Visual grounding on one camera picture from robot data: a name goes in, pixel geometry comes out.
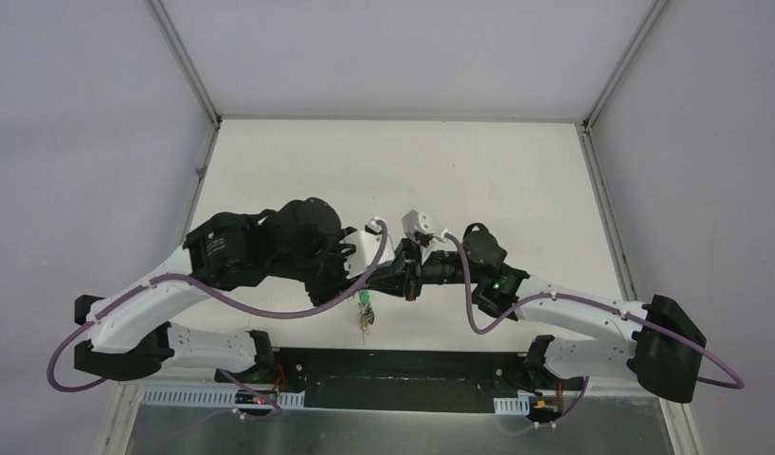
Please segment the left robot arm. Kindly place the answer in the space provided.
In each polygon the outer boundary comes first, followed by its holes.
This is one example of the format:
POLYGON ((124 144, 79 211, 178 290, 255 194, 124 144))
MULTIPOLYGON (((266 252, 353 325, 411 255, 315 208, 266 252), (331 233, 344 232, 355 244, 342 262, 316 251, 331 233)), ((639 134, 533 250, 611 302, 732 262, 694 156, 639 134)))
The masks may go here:
POLYGON ((356 272, 349 228, 326 202, 294 200, 258 214, 220 212, 191 231, 153 273, 123 294, 76 302, 80 326, 74 366, 99 380, 129 381, 169 367, 213 368, 267 381, 276 360, 263 331, 213 333, 174 318, 207 299, 229 302, 229 292, 276 277, 302 282, 313 312, 350 297, 374 271, 356 272))

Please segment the large keyring with keys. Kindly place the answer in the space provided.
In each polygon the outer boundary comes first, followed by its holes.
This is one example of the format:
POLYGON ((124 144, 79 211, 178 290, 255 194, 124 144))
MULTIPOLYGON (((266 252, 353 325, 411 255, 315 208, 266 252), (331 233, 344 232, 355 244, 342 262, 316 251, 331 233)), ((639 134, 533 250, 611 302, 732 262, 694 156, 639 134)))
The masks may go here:
POLYGON ((370 293, 368 290, 360 290, 357 293, 357 324, 361 333, 362 343, 366 344, 370 327, 375 321, 375 312, 371 304, 370 293))

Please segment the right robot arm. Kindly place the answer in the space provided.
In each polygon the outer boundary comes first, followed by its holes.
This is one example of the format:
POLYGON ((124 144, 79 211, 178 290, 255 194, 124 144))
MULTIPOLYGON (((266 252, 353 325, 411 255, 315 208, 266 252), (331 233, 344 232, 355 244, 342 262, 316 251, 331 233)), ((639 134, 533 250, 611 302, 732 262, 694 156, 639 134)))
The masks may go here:
POLYGON ((438 250, 450 232, 426 224, 406 229, 394 246, 374 223, 349 234, 353 253, 344 269, 366 275, 366 288, 415 300, 428 284, 461 284, 471 329, 486 335, 505 320, 560 327, 579 339, 540 335, 523 355, 522 383, 529 391, 557 380, 599 377, 635 381, 676 403, 694 399, 707 340, 668 297, 648 302, 591 296, 546 281, 506 263, 508 252, 481 223, 470 225, 453 251, 438 250))

